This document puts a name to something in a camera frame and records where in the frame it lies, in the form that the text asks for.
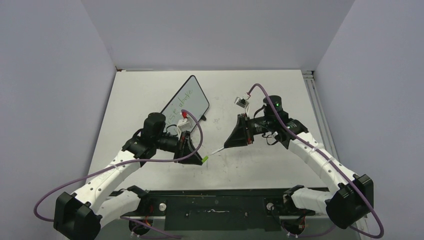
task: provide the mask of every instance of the purple cable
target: purple cable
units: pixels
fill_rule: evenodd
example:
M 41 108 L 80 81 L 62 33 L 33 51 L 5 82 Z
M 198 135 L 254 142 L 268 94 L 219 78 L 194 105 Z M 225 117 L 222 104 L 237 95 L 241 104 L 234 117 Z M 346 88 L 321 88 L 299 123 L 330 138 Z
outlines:
M 183 156 L 183 157 L 176 158 L 176 159 L 133 159 L 133 160 L 128 160 L 128 161 L 123 161 L 123 162 L 119 162 L 119 163 L 117 163 L 117 164 L 115 164 L 115 165 L 113 165 L 113 166 L 108 166 L 108 167 L 106 167 L 106 168 L 104 168 L 104 169 L 102 169 L 102 170 L 100 170 L 100 171 L 93 172 L 93 173 L 91 173 L 91 174 L 89 174 L 89 175 L 87 175 L 87 176 L 83 176 L 83 177 L 80 177 L 80 178 L 78 178 L 78 179 L 72 180 L 72 181 L 70 181 L 70 182 L 67 182 L 67 183 L 65 183 L 65 184 L 63 184 L 63 185 L 60 185 L 60 186 L 56 187 L 55 189 L 53 189 L 53 190 L 49 191 L 49 192 L 48 192 L 48 193 L 46 193 L 44 196 L 42 196 L 42 197 L 40 198 L 40 200 L 38 200 L 38 201 L 36 202 L 35 206 L 34 206 L 34 210 L 33 210 L 34 215 L 35 215 L 37 218 L 39 218 L 39 219 L 41 219 L 41 220 L 43 220 L 43 221 L 46 221 L 46 222 L 53 222 L 53 221 L 54 221 L 53 219 L 51 219 L 51 218 L 47 218 L 47 217 L 44 217 L 44 216 L 41 216 L 41 215 L 38 213 L 38 207 L 39 207 L 39 205 L 40 205 L 40 204 L 41 204 L 41 203 L 42 203 L 42 202 L 43 202 L 43 201 L 44 201 L 44 200 L 45 200 L 48 196 L 50 196 L 51 194 L 53 194 L 53 193 L 55 193 L 55 192 L 59 191 L 60 189 L 63 189 L 64 187 L 67 187 L 67 186 L 69 186 L 69 185 L 71 185 L 71 184 L 74 184 L 74 183 L 78 183 L 78 182 L 80 182 L 80 181 L 82 181 L 82 180 L 89 179 L 89 178 L 94 177 L 94 176 L 96 176 L 96 175 L 102 174 L 102 173 L 104 173 L 104 172 L 106 172 L 106 171 L 109 171 L 109 170 L 111 170 L 111 169 L 114 169 L 115 167 L 119 167 L 119 166 L 121 166 L 121 165 L 125 165 L 125 164 L 137 163 L 137 162 L 171 163 L 171 162 L 177 162 L 177 161 L 182 161 L 182 160 L 188 159 L 189 157 L 191 157 L 191 156 L 193 156 L 194 154 L 196 154 L 196 153 L 198 152 L 198 150 L 200 149 L 200 147 L 202 146 L 202 143 L 203 143 L 203 131 L 202 131 L 202 127 L 200 127 L 199 121 L 198 121 L 198 120 L 195 118 L 195 116 L 193 116 L 193 114 L 191 114 L 189 111 L 182 109 L 182 110 L 181 110 L 181 112 L 182 112 L 182 113 L 187 113 L 187 114 L 188 114 L 188 115 L 189 115 L 189 116 L 190 116 L 190 117 L 194 120 L 194 122 L 196 123 L 196 126 L 199 128 L 200 141 L 199 141 L 199 144 L 198 144 L 197 148 L 196 148 L 193 152 L 191 152 L 191 153 L 190 153 L 190 154 L 188 154 L 187 156 Z
M 165 235 L 165 236 L 168 236 L 169 238 L 173 238 L 173 239 L 181 239 L 181 238 L 182 238 L 182 236 L 172 235 L 172 234 L 170 234 L 170 233 L 167 233 L 167 232 L 166 232 L 166 231 L 164 231 L 164 230 L 160 230 L 160 229 L 158 229 L 158 228 L 156 228 L 156 227 L 149 226 L 149 225 L 147 225 L 147 224 L 145 224 L 144 222 L 139 221 L 139 220 L 135 220 L 135 219 L 132 219 L 132 218 L 129 218 L 129 217 L 126 217 L 126 216 L 121 216 L 120 218 L 121 218 L 121 219 L 128 220 L 128 221 L 131 221 L 131 222 L 134 222 L 134 223 L 139 224 L 139 225 L 142 225 L 142 226 L 144 226 L 144 227 L 146 227 L 146 228 L 149 228 L 149 229 L 151 229 L 151 230 L 153 230 L 153 231 L 156 231 L 156 232 L 161 233 L 161 234 L 163 234 L 163 235 Z M 164 237 L 163 237 L 163 236 L 145 236 L 145 237 L 143 237 L 143 238 L 146 238 L 146 239 L 163 239 Z
M 282 227 L 282 229 L 284 229 L 287 233 L 289 232 L 289 231 L 287 231 L 287 229 L 285 229 L 284 228 L 284 223 L 282 223 L 281 224 L 281 227 Z M 297 235 L 297 237 L 298 238 L 318 238 L 318 237 L 322 237 L 322 236 L 324 236 L 324 235 L 326 235 L 326 234 L 329 234 L 331 231 L 333 231 L 334 229 L 336 228 L 336 225 L 333 225 L 332 227 L 330 227 L 329 229 L 327 229 L 326 231 L 324 231 L 324 232 L 321 232 L 321 233 L 317 233 L 317 234 L 310 234 L 310 235 Z M 292 236 L 292 237 L 296 237 L 296 235 L 295 234 L 293 234 L 293 233 L 291 233 L 291 232 L 289 232 L 290 233 L 290 236 Z
M 301 137 L 297 136 L 296 134 L 294 134 L 290 129 L 288 129 L 286 127 L 286 125 L 284 124 L 283 120 L 281 120 L 281 117 L 279 116 L 276 108 L 274 107 L 273 104 L 271 104 L 271 99 L 270 96 L 268 95 L 267 91 L 265 91 L 265 88 L 260 85 L 259 83 L 255 83 L 249 90 L 249 92 L 247 92 L 248 95 L 251 94 L 252 90 L 255 87 L 259 87 L 263 94 L 265 95 L 266 99 L 268 100 L 268 103 L 270 103 L 269 105 L 271 106 L 272 111 L 274 112 L 275 116 L 277 117 L 278 122 L 281 124 L 281 126 L 284 128 L 285 131 L 287 131 L 290 135 L 292 135 L 295 139 L 301 141 L 303 144 L 305 144 L 306 146 L 310 147 L 311 149 L 314 148 L 314 146 L 312 144 L 310 144 L 309 142 L 303 140 Z M 319 153 L 324 159 L 326 159 L 327 161 L 330 160 L 330 158 L 325 155 L 325 153 L 323 153 L 323 151 L 321 151 L 320 149 L 316 150 L 317 153 Z M 383 223 L 380 220 L 379 216 L 377 215 L 376 211 L 374 210 L 373 206 L 371 206 L 371 203 L 367 200 L 367 198 L 364 196 L 364 194 L 359 190 L 359 188 L 348 178 L 348 176 L 346 176 L 346 174 L 344 174 L 342 172 L 342 170 L 340 170 L 337 165 L 333 162 L 333 161 L 329 161 L 330 165 L 350 184 L 350 186 L 355 190 L 355 192 L 360 196 L 360 198 L 363 200 L 363 202 L 365 203 L 365 205 L 369 208 L 369 211 L 372 213 L 372 215 L 375 218 L 375 221 L 378 224 L 378 227 L 380 228 L 380 233 L 378 235 L 372 235 L 369 234 L 367 232 L 361 231 L 359 229 L 357 229 L 356 227 L 350 226 L 351 229 L 357 231 L 360 234 L 363 234 L 367 237 L 373 238 L 373 239 L 380 239 L 383 237 L 384 235 L 384 227 L 383 227 Z

